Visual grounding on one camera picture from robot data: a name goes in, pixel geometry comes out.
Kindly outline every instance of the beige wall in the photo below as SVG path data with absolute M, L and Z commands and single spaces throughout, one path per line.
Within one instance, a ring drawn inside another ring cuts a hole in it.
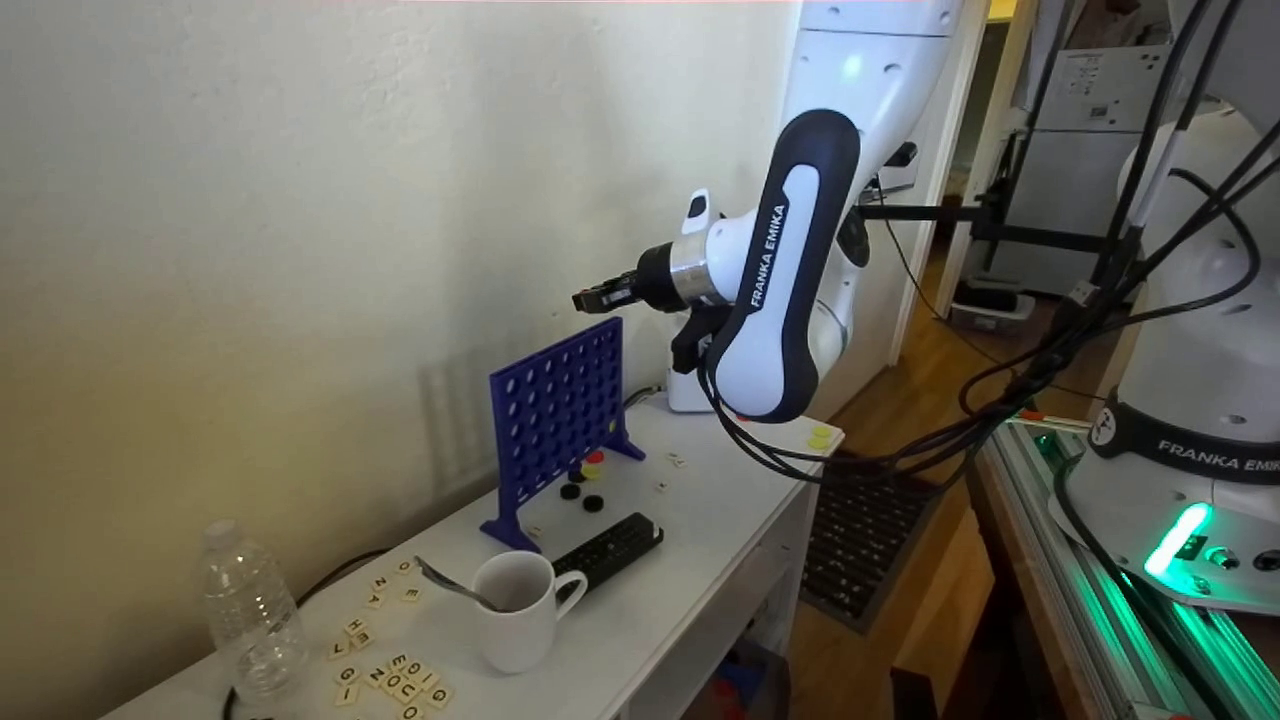
M 214 516 L 302 589 L 475 493 L 482 372 L 686 187 L 754 198 L 788 37 L 788 4 L 2 4 L 0 716 L 195 660 Z

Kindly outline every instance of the white table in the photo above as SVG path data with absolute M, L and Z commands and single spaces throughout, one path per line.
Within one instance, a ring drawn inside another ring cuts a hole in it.
M 494 516 L 487 493 L 302 607 L 302 628 L 319 642 L 306 716 L 405 716 L 408 704 L 397 704 L 389 689 L 340 680 L 344 669 L 366 677 L 390 656 L 420 660 L 449 689 L 442 704 L 417 704 L 420 716 L 461 720 L 668 720 L 686 706 L 743 632 L 785 656 L 817 493 L 752 462 L 710 417 L 668 417 L 655 395 L 626 411 L 626 431 L 647 459 L 609 457 L 605 480 L 592 485 L 605 511 L 561 499 L 561 485 L 521 511 L 543 557 L 564 557 L 626 511 L 662 524 L 659 547 L 561 625 L 555 652 L 539 669 L 494 677 L 475 656 L 469 603 L 405 568 L 408 557 L 422 557 L 469 579 L 482 557 L 501 552 L 478 532 Z M 813 418 L 759 428 L 759 437 L 808 451 L 840 442 L 837 428 Z M 110 720 L 214 716 L 224 689 L 206 656 L 116 706 Z

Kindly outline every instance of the white mug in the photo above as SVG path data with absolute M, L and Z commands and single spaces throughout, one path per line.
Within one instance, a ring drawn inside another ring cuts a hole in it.
M 478 656 L 494 671 L 529 671 L 553 652 L 555 625 L 587 597 L 587 576 L 555 576 L 539 552 L 501 552 L 478 563 L 472 589 L 490 603 L 472 603 Z

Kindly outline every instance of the connect four game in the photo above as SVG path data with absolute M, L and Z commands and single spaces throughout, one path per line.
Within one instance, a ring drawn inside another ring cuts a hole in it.
M 487 395 L 501 493 L 482 532 L 507 547 L 534 547 L 521 532 L 521 506 L 587 451 L 645 459 L 624 425 L 624 321 L 614 316 L 490 372 Z

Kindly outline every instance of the white robot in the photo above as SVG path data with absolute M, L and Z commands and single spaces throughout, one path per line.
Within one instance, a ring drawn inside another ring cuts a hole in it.
M 954 4 L 804 4 L 788 122 L 759 209 L 718 219 L 694 190 L 677 244 L 647 247 L 637 271 L 581 291 L 576 306 L 691 306 L 670 344 L 677 372 L 701 372 L 743 418 L 800 417 L 852 344 L 866 260 L 852 204 L 908 141 L 954 30 Z M 1142 236 L 1159 244 L 1202 198 L 1171 169 L 1220 183 L 1257 137 L 1240 110 L 1212 107 L 1159 144 L 1167 152 L 1148 162 L 1140 190 L 1148 204 L 1131 213 Z M 1267 179 L 1235 213 L 1257 236 L 1280 236 L 1280 183 Z M 1228 219 L 1198 226 L 1150 271 L 1142 303 L 1240 280 L 1249 247 L 1231 230 Z M 1142 323 L 1115 402 L 1101 411 L 1071 473 L 1071 506 L 1101 552 L 1186 603 L 1280 613 L 1275 291 L 1280 269 L 1267 260 L 1228 303 Z

